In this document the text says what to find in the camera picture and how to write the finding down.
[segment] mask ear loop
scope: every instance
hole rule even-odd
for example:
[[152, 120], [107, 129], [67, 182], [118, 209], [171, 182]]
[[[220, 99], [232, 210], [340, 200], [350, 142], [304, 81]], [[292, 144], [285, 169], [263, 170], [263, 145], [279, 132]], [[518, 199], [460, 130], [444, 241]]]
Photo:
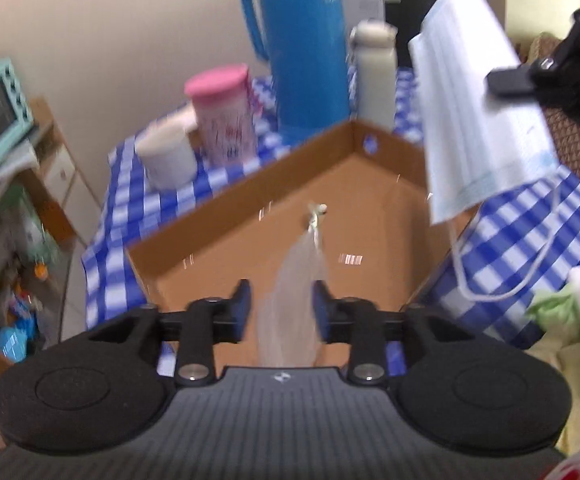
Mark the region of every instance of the mask ear loop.
[[454, 265], [456, 282], [459, 288], [459, 292], [461, 292], [461, 294], [466, 299], [475, 302], [477, 301], [492, 302], [492, 301], [507, 300], [508, 298], [511, 298], [512, 296], [517, 294], [522, 288], [524, 288], [530, 282], [530, 279], [534, 276], [535, 272], [541, 265], [542, 261], [545, 258], [545, 255], [548, 253], [548, 250], [550, 250], [552, 242], [554, 241], [554, 237], [557, 234], [557, 229], [559, 225], [559, 223], [556, 221], [557, 209], [559, 208], [559, 204], [561, 203], [559, 194], [559, 183], [554, 177], [551, 178], [550, 180], [552, 183], [552, 190], [550, 192], [552, 194], [552, 207], [550, 210], [550, 214], [547, 217], [548, 222], [550, 222], [550, 231], [548, 232], [548, 239], [545, 241], [544, 246], [541, 248], [534, 262], [528, 269], [528, 274], [526, 275], [526, 277], [521, 281], [521, 283], [519, 283], [515, 288], [513, 288], [508, 292], [499, 294], [498, 296], [491, 296], [488, 294], [476, 294], [473, 291], [471, 291], [470, 288], [468, 288], [468, 283], [465, 278], [464, 264], [462, 263], [461, 260], [461, 251], [457, 246], [456, 232], [454, 230], [452, 222], [448, 222], [448, 231], [450, 233], [450, 244], [452, 253], [452, 264]]

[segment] gingham tablecloth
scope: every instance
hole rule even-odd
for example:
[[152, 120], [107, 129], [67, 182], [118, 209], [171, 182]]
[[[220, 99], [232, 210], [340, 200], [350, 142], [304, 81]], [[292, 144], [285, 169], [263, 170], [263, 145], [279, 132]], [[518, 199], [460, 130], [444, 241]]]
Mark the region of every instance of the gingham tablecloth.
[[[255, 80], [253, 90], [260, 105], [255, 123], [259, 156], [242, 166], [210, 168], [198, 155], [200, 170], [194, 182], [177, 191], [158, 193], [150, 190], [144, 168], [134, 151], [134, 144], [142, 132], [129, 137], [110, 153], [111, 179], [101, 222], [83, 255], [88, 328], [145, 302], [124, 254], [126, 244], [145, 237], [215, 192], [290, 151], [275, 133], [270, 80]], [[415, 92], [416, 80], [412, 72], [400, 69], [396, 89], [396, 133], [420, 144], [422, 132]], [[447, 259], [433, 276], [432, 285], [421, 301], [442, 307], [472, 330], [518, 346], [534, 342], [540, 331], [524, 318], [533, 292], [560, 289], [569, 269], [580, 264], [580, 180], [564, 166], [560, 167], [558, 176], [561, 206], [557, 235], [546, 259], [524, 290], [499, 303], [468, 302], [456, 288], [454, 270]], [[548, 192], [549, 186], [539, 182], [483, 204], [460, 240], [468, 285], [473, 291], [498, 294], [510, 290], [523, 278], [548, 232]]]

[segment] silver bolt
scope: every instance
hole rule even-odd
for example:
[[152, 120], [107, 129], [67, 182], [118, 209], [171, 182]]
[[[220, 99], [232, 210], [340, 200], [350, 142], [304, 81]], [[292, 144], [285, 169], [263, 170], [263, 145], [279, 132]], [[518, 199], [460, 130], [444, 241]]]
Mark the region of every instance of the silver bolt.
[[208, 367], [200, 365], [199, 363], [183, 365], [178, 371], [179, 377], [189, 381], [200, 381], [201, 379], [208, 377], [209, 373], [210, 370], [208, 370]]
[[357, 365], [352, 372], [357, 378], [364, 381], [375, 381], [381, 379], [385, 375], [385, 370], [383, 368], [372, 363]]
[[539, 66], [541, 67], [541, 70], [550, 70], [553, 65], [554, 60], [551, 57], [547, 57], [541, 62]]

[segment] tiled floor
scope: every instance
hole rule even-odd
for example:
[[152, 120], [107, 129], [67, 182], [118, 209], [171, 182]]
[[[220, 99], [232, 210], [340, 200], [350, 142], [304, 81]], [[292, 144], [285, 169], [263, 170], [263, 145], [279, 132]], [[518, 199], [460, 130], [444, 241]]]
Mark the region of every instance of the tiled floor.
[[85, 330], [86, 277], [81, 264], [81, 255], [84, 250], [84, 246], [77, 242], [72, 254], [68, 288], [65, 293], [64, 320], [61, 328], [62, 341]]

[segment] plastic container with pink lid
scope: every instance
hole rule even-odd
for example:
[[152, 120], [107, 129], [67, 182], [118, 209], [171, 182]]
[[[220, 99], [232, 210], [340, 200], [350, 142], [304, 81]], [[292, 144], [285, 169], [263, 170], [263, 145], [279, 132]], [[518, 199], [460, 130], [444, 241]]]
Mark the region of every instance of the plastic container with pink lid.
[[190, 78], [198, 128], [210, 162], [226, 166], [257, 155], [250, 108], [250, 77], [245, 64], [213, 68]]

